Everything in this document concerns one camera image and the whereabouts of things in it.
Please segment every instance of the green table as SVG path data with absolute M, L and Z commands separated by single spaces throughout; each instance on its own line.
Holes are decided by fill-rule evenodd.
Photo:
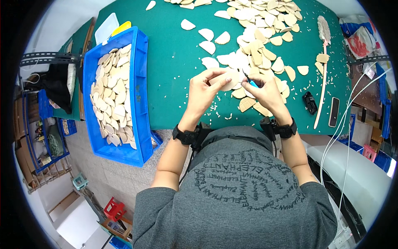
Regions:
M 172 129 L 182 117 L 188 98 L 189 79 L 205 70 L 199 58 L 216 57 L 236 51 L 239 46 L 236 38 L 242 34 L 244 28 L 236 19 L 224 19 L 215 17 L 217 10 L 226 10 L 226 3 L 213 1 L 211 5 L 205 5 L 188 10 L 178 5 L 157 1 L 156 6 L 145 11 L 150 0 L 131 1 L 117 0 L 106 6 L 99 12 L 94 32 L 102 22 L 112 13 L 116 13 L 120 24 L 131 21 L 149 37 L 148 45 L 148 111 L 151 129 Z M 347 65 L 345 62 L 345 51 L 343 47 L 343 35 L 337 16 L 328 8 L 314 0 L 296 0 L 301 8 L 302 21 L 298 21 L 301 32 L 293 34 L 293 41 L 283 42 L 279 47 L 266 44 L 266 48 L 282 57 L 285 65 L 290 65 L 296 70 L 296 80 L 290 82 L 286 73 L 279 75 L 280 79 L 287 80 L 290 92 L 286 106 L 295 118 L 300 133 L 306 134 L 333 134 L 335 129 L 328 126 L 330 104 L 332 96 L 340 99 L 340 114 L 344 112 L 344 104 L 347 103 L 350 94 L 351 81 L 347 76 Z M 332 45 L 328 46 L 330 60 L 328 63 L 328 80 L 333 84 L 326 86 L 325 104 L 316 130 L 314 125 L 316 115 L 312 116 L 307 110 L 301 96 L 305 93 L 304 87 L 309 82 L 314 86 L 308 89 L 315 97 L 317 105 L 320 100 L 322 80 L 315 68 L 316 56 L 323 52 L 322 41 L 319 39 L 317 17 L 323 15 L 329 23 L 332 34 Z M 196 25 L 193 30 L 183 30 L 180 23 L 187 19 Z M 216 52 L 213 56 L 201 47 L 197 46 L 205 39 L 198 33 L 199 29 L 209 28 L 214 31 L 217 38 L 224 31 L 231 35 L 231 41 L 225 45 L 216 44 Z M 302 76 L 298 73 L 296 66 L 308 65 L 308 75 Z M 215 111 L 208 109 L 210 116 L 203 116 L 201 121 L 210 123 L 213 129 L 234 125 L 252 125 L 261 129 L 259 121 L 262 115 L 254 109 L 241 113 L 237 106 L 238 99 L 231 98 L 231 91 L 219 92 L 220 101 L 217 102 L 217 118 Z
M 62 45 L 59 52 L 66 52 L 67 45 L 70 40 L 73 40 L 71 53 L 78 54 L 80 48 L 83 47 L 84 39 L 86 38 L 88 28 L 90 27 L 91 19 L 83 24 L 69 39 Z M 79 78 L 76 75 L 75 88 L 73 91 L 73 97 L 71 102 L 72 113 L 67 114 L 64 109 L 54 109 L 54 117 L 72 119 L 80 121 L 80 109 L 79 109 Z

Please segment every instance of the gray tiled floor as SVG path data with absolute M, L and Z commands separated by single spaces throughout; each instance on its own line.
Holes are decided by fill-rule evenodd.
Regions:
M 86 123 L 76 122 L 76 128 L 78 131 L 76 134 L 66 137 L 72 174 L 76 176 L 80 171 L 83 172 L 89 180 L 88 189 L 94 193 L 102 207 L 115 197 L 125 204 L 127 210 L 125 217 L 132 219 L 135 196 L 152 183 L 160 155 L 172 131 L 157 131 L 163 139 L 163 144 L 142 168 L 138 168 L 95 156 L 88 138 Z

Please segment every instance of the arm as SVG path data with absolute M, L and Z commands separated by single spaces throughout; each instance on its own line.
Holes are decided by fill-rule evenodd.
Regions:
M 247 82 L 242 83 L 242 86 L 253 94 L 262 106 L 274 114 L 278 125 L 291 125 L 293 123 L 292 117 L 282 101 L 275 78 L 267 78 L 260 74 L 250 75 L 250 78 L 261 88 L 253 87 Z M 317 182 L 308 165 L 307 153 L 299 133 L 296 132 L 296 135 L 288 139 L 281 139 L 281 142 L 284 161 L 297 176 L 299 185 L 301 186 L 306 182 Z
M 225 69 L 208 69 L 191 79 L 189 82 L 188 106 L 178 124 L 178 129 L 180 131 L 184 132 L 195 130 L 199 119 L 211 105 L 216 93 L 231 81 L 231 78 L 227 78 L 212 86 L 208 85 L 208 81 L 210 79 L 223 73 L 226 73 Z M 178 191 L 179 176 L 184 167 L 188 150 L 189 145 L 181 144 L 180 140 L 174 140 L 172 138 L 169 140 L 162 156 L 160 157 L 151 188 L 166 187 Z

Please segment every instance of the pink plastic stool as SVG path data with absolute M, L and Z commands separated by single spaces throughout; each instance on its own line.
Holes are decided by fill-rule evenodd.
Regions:
M 374 163 L 377 153 L 375 152 L 375 150 L 372 147 L 370 147 L 369 145 L 365 144 L 363 146 L 362 155 Z

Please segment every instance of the person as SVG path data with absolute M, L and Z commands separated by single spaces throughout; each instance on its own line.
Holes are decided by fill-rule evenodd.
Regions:
M 208 69 L 190 80 L 180 131 L 195 130 L 231 78 L 213 85 L 208 81 L 225 72 Z M 249 78 L 259 88 L 247 82 L 242 86 L 271 111 L 279 126 L 292 125 L 274 78 Z M 251 139 L 208 143 L 228 135 Z M 284 162 L 253 127 L 212 131 L 179 186 L 189 145 L 171 138 L 151 187 L 136 196 L 133 248 L 327 248 L 337 232 L 327 190 L 313 176 L 299 134 L 281 143 Z

